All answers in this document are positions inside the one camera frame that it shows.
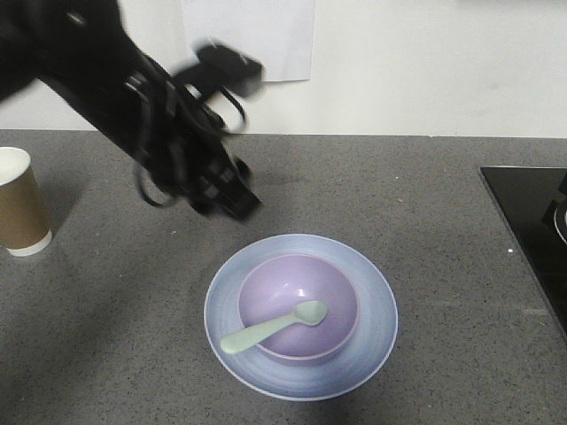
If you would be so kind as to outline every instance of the plastic spoon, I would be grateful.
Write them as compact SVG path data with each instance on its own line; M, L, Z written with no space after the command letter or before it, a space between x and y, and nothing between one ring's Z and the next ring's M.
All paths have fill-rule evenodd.
M221 339L221 348L227 354L243 352L293 323L303 323L308 326L318 325L325 318L328 311L329 307L316 299L298 303L295 305L293 312L285 316L263 321L224 336Z

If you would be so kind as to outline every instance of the blue plate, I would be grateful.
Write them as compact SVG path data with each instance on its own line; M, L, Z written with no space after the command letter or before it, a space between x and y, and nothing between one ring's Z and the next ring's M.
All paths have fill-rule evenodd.
M316 366L284 365L258 347L239 354L223 352L221 338L243 327L237 298L245 277L268 259L297 253L327 259L357 291L360 319L346 346ZM396 339L398 310L386 279L353 248L322 236L280 235L246 246L217 272L206 294L205 329L216 357L242 383L274 398L316 401L354 390L380 369Z

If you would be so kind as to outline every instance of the white wall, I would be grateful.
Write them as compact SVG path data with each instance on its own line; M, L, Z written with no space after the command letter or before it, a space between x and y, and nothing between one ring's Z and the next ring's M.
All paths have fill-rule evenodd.
M120 4L144 51L185 61L178 0ZM249 133L567 137L567 2L316 4L311 80L244 101ZM0 128L89 126L37 84L0 105Z

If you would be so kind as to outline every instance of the paper sheet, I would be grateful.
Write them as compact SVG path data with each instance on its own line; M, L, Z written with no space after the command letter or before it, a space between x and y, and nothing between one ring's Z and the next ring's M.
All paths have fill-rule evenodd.
M264 81L308 80L315 0L182 0L192 48L213 39L259 60Z

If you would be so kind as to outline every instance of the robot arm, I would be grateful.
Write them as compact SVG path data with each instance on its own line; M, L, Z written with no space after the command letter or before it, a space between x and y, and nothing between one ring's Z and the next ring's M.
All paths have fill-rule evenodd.
M0 100L35 78L137 163L172 199L200 213L215 208L237 219L259 204L246 186L248 168L225 150L222 119L205 101L260 85L261 65L221 45L170 75L130 40L116 0L3 0L0 3ZM199 94L191 94L190 84Z

